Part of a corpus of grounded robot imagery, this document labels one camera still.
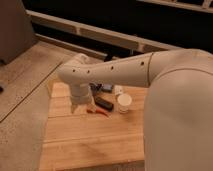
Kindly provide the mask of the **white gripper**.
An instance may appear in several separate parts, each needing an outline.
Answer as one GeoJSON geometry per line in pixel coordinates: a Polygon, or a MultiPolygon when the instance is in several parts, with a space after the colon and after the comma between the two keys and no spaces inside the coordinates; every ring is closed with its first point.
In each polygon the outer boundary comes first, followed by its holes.
{"type": "Polygon", "coordinates": [[[88,84],[70,86],[70,99],[74,104],[71,106],[71,113],[74,114],[78,105],[89,104],[92,102],[92,93],[88,84]]]}

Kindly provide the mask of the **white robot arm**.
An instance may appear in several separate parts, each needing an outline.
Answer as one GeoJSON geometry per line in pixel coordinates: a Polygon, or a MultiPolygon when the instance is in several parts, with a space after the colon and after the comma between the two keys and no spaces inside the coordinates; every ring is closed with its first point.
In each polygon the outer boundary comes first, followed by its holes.
{"type": "Polygon", "coordinates": [[[97,64],[77,54],[58,75],[74,104],[91,101],[92,82],[146,87],[145,171],[213,171],[212,53],[178,49],[97,64]]]}

